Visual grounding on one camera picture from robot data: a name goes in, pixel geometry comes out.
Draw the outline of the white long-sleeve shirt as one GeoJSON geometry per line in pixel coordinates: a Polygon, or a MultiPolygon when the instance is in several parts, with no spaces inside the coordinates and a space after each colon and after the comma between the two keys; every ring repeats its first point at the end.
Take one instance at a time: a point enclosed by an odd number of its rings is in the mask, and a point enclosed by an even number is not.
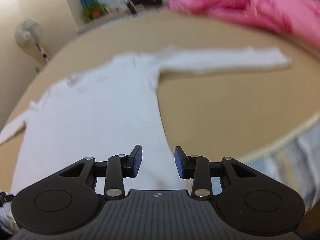
{"type": "Polygon", "coordinates": [[[79,161],[130,153],[143,148],[138,176],[125,188],[186,189],[177,172],[159,113],[156,95],[161,72],[288,67],[279,48],[182,49],[157,53],[128,52],[100,67],[74,73],[50,86],[39,101],[1,131],[1,143],[24,130],[10,192],[79,161]]]}

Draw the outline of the white standing fan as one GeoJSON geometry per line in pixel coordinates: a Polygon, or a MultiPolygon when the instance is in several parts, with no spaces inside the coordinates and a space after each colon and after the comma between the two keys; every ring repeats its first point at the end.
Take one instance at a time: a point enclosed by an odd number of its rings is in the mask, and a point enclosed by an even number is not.
{"type": "Polygon", "coordinates": [[[50,62],[50,57],[40,45],[42,28],[39,22],[33,19],[25,19],[20,22],[14,32],[17,45],[21,48],[36,47],[44,60],[50,62]]]}

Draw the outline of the potted green plant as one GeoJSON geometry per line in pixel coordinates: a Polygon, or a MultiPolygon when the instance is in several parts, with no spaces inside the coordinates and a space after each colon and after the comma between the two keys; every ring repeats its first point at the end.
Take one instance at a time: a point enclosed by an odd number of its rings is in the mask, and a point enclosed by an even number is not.
{"type": "Polygon", "coordinates": [[[89,5],[82,11],[84,23],[92,22],[93,20],[100,18],[107,13],[107,5],[99,2],[89,3],[89,5]]]}

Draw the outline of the pink quilt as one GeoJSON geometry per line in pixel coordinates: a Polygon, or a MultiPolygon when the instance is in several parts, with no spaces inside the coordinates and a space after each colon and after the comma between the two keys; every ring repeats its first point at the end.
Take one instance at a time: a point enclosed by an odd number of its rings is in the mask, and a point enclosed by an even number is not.
{"type": "Polygon", "coordinates": [[[290,35],[319,50],[319,0],[170,0],[167,7],[290,35]]]}

